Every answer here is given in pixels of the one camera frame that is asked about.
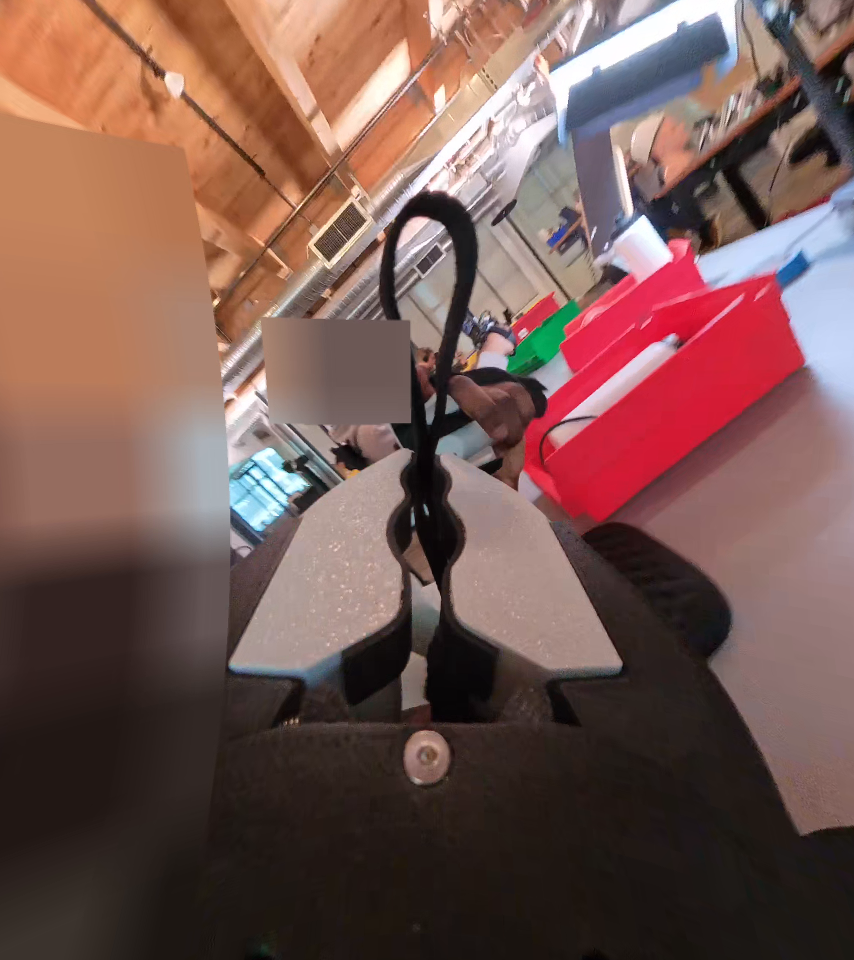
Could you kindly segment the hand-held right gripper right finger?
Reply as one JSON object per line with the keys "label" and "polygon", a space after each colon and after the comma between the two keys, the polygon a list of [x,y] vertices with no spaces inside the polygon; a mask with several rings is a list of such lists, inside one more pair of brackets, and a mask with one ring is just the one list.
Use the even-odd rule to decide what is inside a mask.
{"label": "hand-held right gripper right finger", "polygon": [[619,675],[623,661],[548,518],[460,458],[440,458],[463,545],[449,568],[456,628],[479,642],[494,682]]}

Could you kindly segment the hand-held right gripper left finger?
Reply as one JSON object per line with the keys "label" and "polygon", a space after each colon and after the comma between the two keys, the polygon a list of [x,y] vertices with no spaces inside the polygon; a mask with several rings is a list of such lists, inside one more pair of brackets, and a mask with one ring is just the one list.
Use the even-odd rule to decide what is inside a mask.
{"label": "hand-held right gripper left finger", "polygon": [[233,674],[339,689],[359,705],[397,681],[412,652],[412,590],[397,522],[409,522],[399,450],[302,517],[243,627]]}

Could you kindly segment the large red plastic bin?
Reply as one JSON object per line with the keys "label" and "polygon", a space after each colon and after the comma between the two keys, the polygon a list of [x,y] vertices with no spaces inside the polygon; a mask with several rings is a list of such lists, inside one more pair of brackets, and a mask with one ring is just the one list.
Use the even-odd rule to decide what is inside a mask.
{"label": "large red plastic bin", "polygon": [[[559,387],[529,427],[525,472],[572,518],[604,521],[805,366],[774,273],[654,308]],[[649,345],[681,347],[560,449],[545,435]]]}

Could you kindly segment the white device in bin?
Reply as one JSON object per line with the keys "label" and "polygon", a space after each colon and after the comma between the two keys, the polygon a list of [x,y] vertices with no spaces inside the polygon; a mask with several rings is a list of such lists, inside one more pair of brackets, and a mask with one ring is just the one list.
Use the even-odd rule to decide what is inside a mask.
{"label": "white device in bin", "polygon": [[545,435],[545,446],[553,451],[568,444],[669,361],[681,346],[682,338],[672,333],[644,348],[551,426]]}

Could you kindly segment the green plastic bin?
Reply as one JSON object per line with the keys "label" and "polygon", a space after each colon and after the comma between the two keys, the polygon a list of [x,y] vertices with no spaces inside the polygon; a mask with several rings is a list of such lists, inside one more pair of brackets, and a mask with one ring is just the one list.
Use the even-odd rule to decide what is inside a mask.
{"label": "green plastic bin", "polygon": [[508,372],[517,377],[527,377],[549,363],[560,351],[566,326],[580,314],[581,309],[575,299],[560,306],[537,330],[517,342],[507,362]]}

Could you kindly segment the small red plastic bin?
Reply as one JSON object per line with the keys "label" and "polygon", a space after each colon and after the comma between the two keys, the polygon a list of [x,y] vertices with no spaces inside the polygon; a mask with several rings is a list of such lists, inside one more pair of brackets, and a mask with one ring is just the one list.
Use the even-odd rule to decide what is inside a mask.
{"label": "small red plastic bin", "polygon": [[557,313],[561,306],[556,292],[551,292],[533,302],[512,320],[511,331],[516,341],[519,343],[526,339]]}

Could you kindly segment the white air vent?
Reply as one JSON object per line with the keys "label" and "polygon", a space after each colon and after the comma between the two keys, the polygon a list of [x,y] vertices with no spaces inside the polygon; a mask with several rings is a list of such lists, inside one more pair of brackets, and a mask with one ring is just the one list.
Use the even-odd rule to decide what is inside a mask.
{"label": "white air vent", "polygon": [[325,269],[334,269],[374,226],[363,196],[351,196],[333,217],[313,234],[308,250]]}

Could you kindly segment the white paper towel roll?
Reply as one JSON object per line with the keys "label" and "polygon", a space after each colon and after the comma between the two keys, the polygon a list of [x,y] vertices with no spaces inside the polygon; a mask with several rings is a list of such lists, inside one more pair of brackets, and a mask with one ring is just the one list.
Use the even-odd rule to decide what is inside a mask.
{"label": "white paper towel roll", "polygon": [[636,282],[645,282],[673,262],[673,252],[648,217],[635,213],[611,240],[611,264]]}

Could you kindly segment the black ceiling pipe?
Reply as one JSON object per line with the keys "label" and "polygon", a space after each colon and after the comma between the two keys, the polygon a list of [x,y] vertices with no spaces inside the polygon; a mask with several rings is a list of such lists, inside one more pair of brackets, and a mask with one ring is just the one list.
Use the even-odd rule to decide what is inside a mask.
{"label": "black ceiling pipe", "polygon": [[153,56],[152,52],[141,45],[138,40],[131,35],[127,29],[116,19],[100,2],[80,1],[85,8],[97,19],[97,21],[115,37],[123,46],[129,50],[144,66],[153,78],[160,81],[169,95],[183,103],[192,114],[199,119],[203,125],[219,139],[230,151],[233,152],[251,171],[273,191],[281,201],[291,211],[290,215],[305,221],[308,224],[313,222],[303,213],[295,213],[296,204],[267,174],[265,169],[254,159],[254,157],[241,144],[222,127],[219,121],[208,113],[184,87],[179,92],[174,91],[173,71],[166,70]]}

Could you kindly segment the black flat panel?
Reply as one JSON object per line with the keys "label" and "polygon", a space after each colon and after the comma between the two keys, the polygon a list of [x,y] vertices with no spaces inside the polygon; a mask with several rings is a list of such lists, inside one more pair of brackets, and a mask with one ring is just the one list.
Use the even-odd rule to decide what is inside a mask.
{"label": "black flat panel", "polygon": [[704,70],[736,65],[736,2],[671,2],[632,21],[549,76],[560,143],[591,138],[696,89]]}

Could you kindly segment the metal storage shelf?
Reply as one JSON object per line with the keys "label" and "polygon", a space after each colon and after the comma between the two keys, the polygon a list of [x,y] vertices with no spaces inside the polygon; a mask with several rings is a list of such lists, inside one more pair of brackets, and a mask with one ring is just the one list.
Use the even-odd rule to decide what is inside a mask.
{"label": "metal storage shelf", "polygon": [[674,207],[681,198],[697,200],[697,191],[720,180],[754,231],[769,227],[774,222],[774,187],[794,146],[781,151],[766,194],[749,183],[743,169],[777,131],[807,110],[815,114],[817,144],[826,144],[854,172],[854,17],[825,46],[810,52],[801,30],[805,6],[805,2],[742,2],[743,8],[756,12],[780,49],[783,81],[748,117],[728,126],[711,146],[668,174],[657,201]]}

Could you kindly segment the silver ventilation duct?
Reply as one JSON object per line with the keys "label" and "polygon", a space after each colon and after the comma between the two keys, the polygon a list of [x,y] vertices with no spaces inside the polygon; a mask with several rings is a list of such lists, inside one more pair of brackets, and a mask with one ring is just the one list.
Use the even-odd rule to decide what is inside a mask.
{"label": "silver ventilation duct", "polygon": [[469,80],[448,106],[410,145],[394,168],[366,198],[366,225],[347,242],[337,261],[329,266],[319,254],[286,282],[280,294],[255,319],[251,330],[232,345],[220,362],[223,397],[227,400],[263,363],[261,323],[272,317],[305,317],[337,284],[340,277],[365,254],[409,198],[428,184],[463,150],[469,139],[486,129],[494,116],[517,101],[521,83],[536,72],[539,54],[532,49],[523,58],[518,51],[503,50]]}

